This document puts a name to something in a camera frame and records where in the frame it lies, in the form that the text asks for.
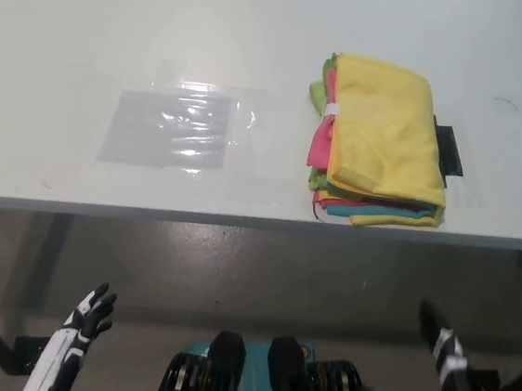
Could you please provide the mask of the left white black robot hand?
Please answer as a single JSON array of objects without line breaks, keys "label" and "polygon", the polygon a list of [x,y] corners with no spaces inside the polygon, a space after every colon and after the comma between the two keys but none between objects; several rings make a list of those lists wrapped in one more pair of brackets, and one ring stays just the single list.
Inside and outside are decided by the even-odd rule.
[{"label": "left white black robot hand", "polygon": [[71,391],[87,351],[112,326],[117,295],[106,282],[92,290],[61,324],[43,348],[23,391]]}]

